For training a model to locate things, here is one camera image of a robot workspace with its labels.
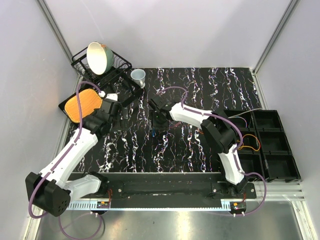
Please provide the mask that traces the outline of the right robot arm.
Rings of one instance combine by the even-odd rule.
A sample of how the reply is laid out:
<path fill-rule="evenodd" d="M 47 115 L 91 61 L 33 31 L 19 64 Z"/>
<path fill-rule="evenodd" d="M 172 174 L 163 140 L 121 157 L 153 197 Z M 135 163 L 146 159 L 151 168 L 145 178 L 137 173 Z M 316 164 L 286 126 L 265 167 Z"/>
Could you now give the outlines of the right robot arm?
<path fill-rule="evenodd" d="M 241 138 L 242 134 L 224 111 L 214 113 L 181 102 L 169 102 L 159 96 L 150 99 L 148 105 L 161 123 L 176 121 L 200 129 L 209 147 L 220 158 L 228 195 L 236 199 L 244 194 L 248 181 L 238 155 L 241 143 L 237 143 L 237 137 Z"/>

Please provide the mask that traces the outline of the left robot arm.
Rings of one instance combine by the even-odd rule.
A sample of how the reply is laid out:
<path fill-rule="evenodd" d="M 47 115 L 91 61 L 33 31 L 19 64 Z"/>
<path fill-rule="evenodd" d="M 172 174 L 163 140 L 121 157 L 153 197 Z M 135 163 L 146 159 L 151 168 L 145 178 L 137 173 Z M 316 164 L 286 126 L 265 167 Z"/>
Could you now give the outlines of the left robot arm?
<path fill-rule="evenodd" d="M 75 131 L 55 159 L 40 173 L 27 175 L 25 184 L 30 207 L 37 206 L 58 217 L 72 201 L 89 194 L 103 198 L 108 193 L 108 178 L 97 172 L 72 181 L 68 179 L 85 154 L 110 132 L 120 109 L 117 94 L 107 94 L 100 108 L 82 120 L 82 128 Z"/>

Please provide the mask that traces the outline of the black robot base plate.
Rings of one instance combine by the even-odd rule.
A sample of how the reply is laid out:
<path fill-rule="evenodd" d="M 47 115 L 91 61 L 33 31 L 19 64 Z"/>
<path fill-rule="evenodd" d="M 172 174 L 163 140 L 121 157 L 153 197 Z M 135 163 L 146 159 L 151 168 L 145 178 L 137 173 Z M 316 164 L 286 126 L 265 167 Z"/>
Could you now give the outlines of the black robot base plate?
<path fill-rule="evenodd" d="M 219 172 L 113 172 L 104 176 L 114 211 L 228 211 L 230 202 L 257 198 L 253 183 L 234 193 Z"/>

